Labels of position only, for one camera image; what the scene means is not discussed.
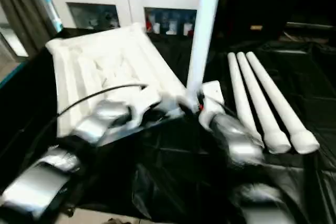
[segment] cabinet door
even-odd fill
[[[52,0],[64,27],[96,30],[131,24],[128,0]]]
[[[200,0],[129,0],[133,22],[148,32],[193,35]]]

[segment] black plastic sheet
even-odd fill
[[[65,29],[59,36],[84,33],[87,31]],[[157,35],[150,38],[186,84],[191,41]],[[233,111],[226,54],[249,50],[255,52],[304,125],[316,136],[321,145],[318,152],[299,155],[291,150],[271,155],[265,150],[262,167],[244,174],[228,173],[213,137],[193,119],[178,119],[103,147],[96,174],[91,186],[83,191],[79,207],[154,221],[210,223],[229,218],[239,223],[239,209],[229,195],[246,179],[282,190],[288,208],[309,223],[336,223],[335,49],[291,42],[212,47],[204,81],[220,81],[226,105]],[[54,69],[48,51],[44,49],[29,62],[0,93],[2,116],[8,125],[2,128],[5,138],[1,137],[1,147],[6,150],[0,156],[0,168],[5,174],[0,186],[4,189],[17,175],[24,149],[33,136],[56,114]],[[26,100],[19,99],[23,94]],[[273,111],[281,129],[288,133]],[[257,127],[262,132],[258,121]],[[36,157],[55,142],[55,136],[53,127],[37,147]]]

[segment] white rod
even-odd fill
[[[288,129],[290,140],[294,148],[300,154],[316,151],[320,147],[320,144],[317,142],[315,136],[305,128],[255,54],[253,52],[248,52],[247,58],[279,116],[284,122],[284,125]]]
[[[218,0],[200,0],[189,65],[187,94],[196,99],[202,87]]]
[[[252,136],[258,140],[259,144],[264,147],[261,135],[257,131],[256,124],[253,119],[250,104],[247,99],[243,80],[240,75],[239,66],[237,63],[236,55],[230,52],[227,55],[230,68],[230,76],[232,82],[233,94],[235,97],[236,110],[239,120],[242,124],[249,129]]]
[[[288,151],[291,148],[290,143],[285,133],[280,130],[245,55],[239,52],[237,58],[253,105],[256,108],[262,130],[264,131],[264,141],[269,148],[269,152],[284,153]]]

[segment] red object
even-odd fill
[[[146,29],[148,32],[152,31],[152,23],[149,20],[146,21]]]
[[[194,37],[194,30],[188,31],[188,37]]]

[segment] black cable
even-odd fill
[[[102,91],[99,91],[97,93],[88,95],[87,97],[84,97],[80,100],[78,100],[77,102],[73,103],[72,105],[68,106],[67,108],[65,108],[62,112],[57,113],[50,121],[49,123],[43,127],[43,129],[37,134],[37,136],[34,138],[28,152],[27,155],[25,156],[23,162],[22,162],[22,166],[21,169],[19,170],[19,174],[22,173],[29,165],[29,161],[32,158],[33,154],[34,154],[34,150],[37,146],[37,144],[39,143],[40,139],[42,138],[42,136],[46,133],[46,131],[54,124],[54,122],[64,113],[66,113],[68,110],[70,110],[72,107],[76,106],[77,104],[86,101],[92,97],[95,97],[97,95],[106,93],[108,91],[112,91],[112,90],[116,90],[116,89],[121,89],[121,88],[127,88],[127,87],[141,87],[142,89],[146,88],[148,85],[147,84],[125,84],[125,85],[120,85],[120,86],[115,86],[112,88],[108,88],[108,89],[104,89]]]

